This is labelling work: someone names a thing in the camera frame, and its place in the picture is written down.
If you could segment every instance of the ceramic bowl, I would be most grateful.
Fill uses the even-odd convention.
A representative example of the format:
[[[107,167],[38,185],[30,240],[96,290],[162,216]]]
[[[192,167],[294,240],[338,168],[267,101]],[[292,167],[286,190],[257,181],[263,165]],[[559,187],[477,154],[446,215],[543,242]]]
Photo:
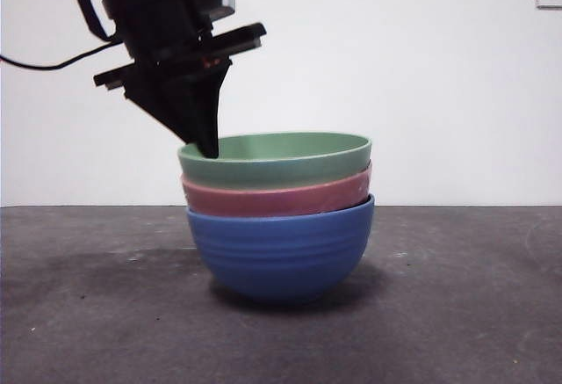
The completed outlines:
[[[230,217],[272,217],[326,213],[367,200],[371,165],[353,176],[324,184],[245,190],[197,185],[182,176],[185,198],[196,213]]]
[[[268,303],[302,303],[345,279],[364,253],[374,198],[292,217],[187,216],[199,253],[224,286]]]
[[[219,139],[220,156],[204,158],[195,144],[179,149],[194,184],[227,189],[278,189],[321,184],[365,170],[371,140],[351,134],[306,132]]]

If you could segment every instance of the gray floor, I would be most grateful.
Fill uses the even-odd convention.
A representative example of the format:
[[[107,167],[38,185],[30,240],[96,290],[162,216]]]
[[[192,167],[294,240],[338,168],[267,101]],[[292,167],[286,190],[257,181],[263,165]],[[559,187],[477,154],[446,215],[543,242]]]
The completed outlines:
[[[302,308],[214,282],[181,207],[2,221],[5,384],[562,382],[562,207],[378,207]]]

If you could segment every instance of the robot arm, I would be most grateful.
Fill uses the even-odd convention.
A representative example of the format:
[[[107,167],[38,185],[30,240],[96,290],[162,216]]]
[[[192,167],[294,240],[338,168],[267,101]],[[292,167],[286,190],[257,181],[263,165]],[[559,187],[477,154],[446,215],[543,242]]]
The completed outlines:
[[[94,77],[125,96],[204,156],[219,154],[217,111],[230,56],[260,46],[253,24],[213,36],[213,22],[234,13],[234,0],[104,0],[116,25],[109,36],[90,0],[77,0],[90,31],[123,42],[134,63]]]

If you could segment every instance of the cable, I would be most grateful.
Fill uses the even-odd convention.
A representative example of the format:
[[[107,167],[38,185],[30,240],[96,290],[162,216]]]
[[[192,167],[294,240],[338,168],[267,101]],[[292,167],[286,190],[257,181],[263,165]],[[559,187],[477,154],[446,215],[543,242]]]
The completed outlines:
[[[102,50],[106,50],[106,48],[117,46],[118,44],[121,44],[121,43],[122,43],[122,41],[114,41],[112,43],[104,44],[101,47],[94,48],[93,50],[90,50],[89,52],[79,54],[78,56],[75,56],[72,59],[68,59],[65,62],[59,63],[58,65],[50,65],[50,66],[28,65],[27,63],[13,61],[12,59],[10,59],[10,58],[2,55],[2,54],[0,54],[0,61],[9,63],[10,65],[17,66],[18,68],[24,68],[24,69],[57,70],[57,69],[66,68],[68,65],[71,65],[74,62],[78,62],[79,60],[83,59],[84,57],[92,56],[93,54],[99,53]]]

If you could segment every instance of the electrical outlet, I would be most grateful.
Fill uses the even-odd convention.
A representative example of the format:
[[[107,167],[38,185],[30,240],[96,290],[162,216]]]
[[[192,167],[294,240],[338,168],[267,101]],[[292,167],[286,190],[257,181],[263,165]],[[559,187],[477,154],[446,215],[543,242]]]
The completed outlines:
[[[535,0],[538,9],[555,9],[562,11],[562,0]]]

